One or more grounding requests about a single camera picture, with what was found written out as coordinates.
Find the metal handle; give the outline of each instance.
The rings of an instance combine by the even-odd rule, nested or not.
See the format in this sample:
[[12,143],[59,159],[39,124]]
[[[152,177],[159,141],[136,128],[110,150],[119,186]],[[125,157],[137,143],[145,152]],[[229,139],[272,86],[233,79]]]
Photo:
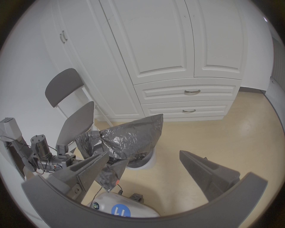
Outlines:
[[61,35],[62,35],[62,34],[59,34],[60,40],[61,40],[62,43],[65,43],[65,42],[62,40],[62,36],[61,36]]
[[200,93],[201,90],[197,90],[197,91],[187,91],[187,90],[185,90],[184,92],[185,92],[185,93]]
[[196,111],[196,109],[194,109],[193,111],[185,111],[185,110],[183,110],[182,112],[187,112],[187,113],[189,113],[189,112],[195,112]]
[[65,41],[67,41],[67,39],[65,38],[65,35],[64,35],[64,31],[62,31],[62,36],[65,39]]

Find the trash bag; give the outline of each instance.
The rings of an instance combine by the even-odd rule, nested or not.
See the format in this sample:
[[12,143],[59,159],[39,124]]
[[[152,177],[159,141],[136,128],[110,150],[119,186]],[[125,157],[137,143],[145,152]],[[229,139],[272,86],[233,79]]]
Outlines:
[[153,150],[162,132],[163,114],[135,120],[102,131],[89,131],[76,137],[84,159],[108,152],[109,161],[95,181],[111,191],[128,163],[145,158]]

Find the drawer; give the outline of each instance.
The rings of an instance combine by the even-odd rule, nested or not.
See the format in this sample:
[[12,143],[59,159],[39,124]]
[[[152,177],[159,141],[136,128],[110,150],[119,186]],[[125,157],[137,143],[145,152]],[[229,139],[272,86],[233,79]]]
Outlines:
[[234,100],[240,85],[241,80],[231,78],[179,78],[138,84],[134,88],[141,104],[153,104]]
[[206,117],[222,117],[227,114],[233,101],[183,101],[142,105],[145,116],[163,113],[164,118],[178,118],[175,121],[207,120]]

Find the wooden floor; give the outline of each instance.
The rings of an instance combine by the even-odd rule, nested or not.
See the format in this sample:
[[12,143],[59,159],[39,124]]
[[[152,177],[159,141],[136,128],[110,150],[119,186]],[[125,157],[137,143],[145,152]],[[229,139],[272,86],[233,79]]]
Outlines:
[[[100,129],[108,125],[95,122]],[[179,161],[186,150],[235,169],[241,178],[254,172],[268,180],[258,205],[240,227],[248,227],[267,208],[285,179],[285,137],[279,119],[262,94],[239,92],[223,120],[165,122],[156,145],[157,162],[149,170],[125,170],[120,185],[124,196],[139,193],[161,216],[177,214],[208,201]],[[82,204],[87,205],[100,186],[94,182]]]

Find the cabinet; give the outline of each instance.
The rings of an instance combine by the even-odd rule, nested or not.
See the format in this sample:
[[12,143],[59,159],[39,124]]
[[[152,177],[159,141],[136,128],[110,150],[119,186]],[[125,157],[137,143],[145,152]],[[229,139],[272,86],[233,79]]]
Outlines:
[[114,121],[222,119],[247,59],[235,0],[52,0],[41,23],[54,65]]

